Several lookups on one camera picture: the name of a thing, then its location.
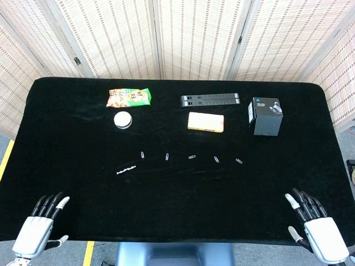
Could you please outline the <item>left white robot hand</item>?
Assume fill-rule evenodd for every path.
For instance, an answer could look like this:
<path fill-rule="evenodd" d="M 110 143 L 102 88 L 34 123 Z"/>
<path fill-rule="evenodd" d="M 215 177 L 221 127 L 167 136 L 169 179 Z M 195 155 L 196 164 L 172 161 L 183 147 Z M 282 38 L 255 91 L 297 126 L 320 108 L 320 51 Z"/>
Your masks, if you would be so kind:
<path fill-rule="evenodd" d="M 63 197 L 62 194 L 60 191 L 56 195 L 42 196 L 24 221 L 12 248 L 17 265 L 30 264 L 31 259 L 39 257 L 43 251 L 59 248 L 68 240 L 68 235 L 54 241 L 49 239 L 54 220 L 70 200 L 69 196 Z"/>

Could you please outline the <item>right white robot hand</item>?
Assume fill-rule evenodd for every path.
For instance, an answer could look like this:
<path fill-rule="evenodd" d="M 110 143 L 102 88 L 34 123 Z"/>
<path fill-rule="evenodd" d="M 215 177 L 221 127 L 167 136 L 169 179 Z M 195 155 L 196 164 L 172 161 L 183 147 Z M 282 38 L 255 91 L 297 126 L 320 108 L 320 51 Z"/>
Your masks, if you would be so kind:
<path fill-rule="evenodd" d="M 302 237 L 293 226 L 288 226 L 295 243 L 314 254 L 321 263 L 345 265 L 349 251 L 334 219 L 317 198 L 305 191 L 292 190 L 293 195 L 286 193 L 285 198 L 306 234 Z"/>

